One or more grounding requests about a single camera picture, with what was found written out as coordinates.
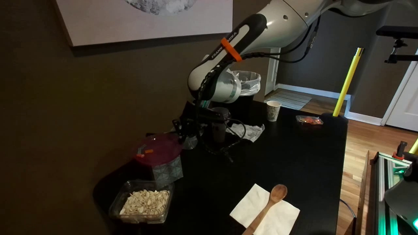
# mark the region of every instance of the white door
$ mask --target white door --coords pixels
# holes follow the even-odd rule
[[[270,53],[280,53],[280,48],[271,48]],[[264,95],[267,95],[268,93],[274,91],[274,86],[276,85],[278,66],[279,66],[278,60],[275,60],[275,59],[269,60]]]
[[[416,62],[386,124],[418,131],[418,66]]]

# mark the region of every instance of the framed picture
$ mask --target framed picture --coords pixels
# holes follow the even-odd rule
[[[71,46],[232,31],[232,0],[55,0]]]

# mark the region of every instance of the orange item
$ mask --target orange item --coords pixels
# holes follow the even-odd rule
[[[401,161],[404,159],[403,155],[402,155],[402,157],[396,156],[396,152],[393,152],[392,157],[397,159],[397,160],[401,160]]]
[[[231,46],[226,38],[222,38],[221,44],[224,46],[225,50],[236,59],[237,62],[242,61],[240,54],[235,50],[233,46]]]

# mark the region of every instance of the white napkin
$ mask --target white napkin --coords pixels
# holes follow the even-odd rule
[[[230,213],[230,216],[248,227],[258,213],[266,206],[270,193],[254,184],[245,197]],[[254,235],[289,235],[300,210],[281,200],[268,210]]]
[[[244,127],[242,126],[242,124],[234,123],[231,129],[239,136],[242,136],[242,134],[244,133]],[[245,125],[244,139],[254,142],[258,139],[258,137],[261,135],[264,129],[264,125],[262,125],[261,127]]]

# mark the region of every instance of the plastic bag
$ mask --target plastic bag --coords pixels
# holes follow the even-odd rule
[[[232,71],[232,75],[241,81],[240,96],[251,96],[257,94],[261,88],[261,75],[250,71]]]
[[[324,122],[318,117],[312,116],[296,116],[296,120],[302,124],[309,123],[311,125],[322,125]]]

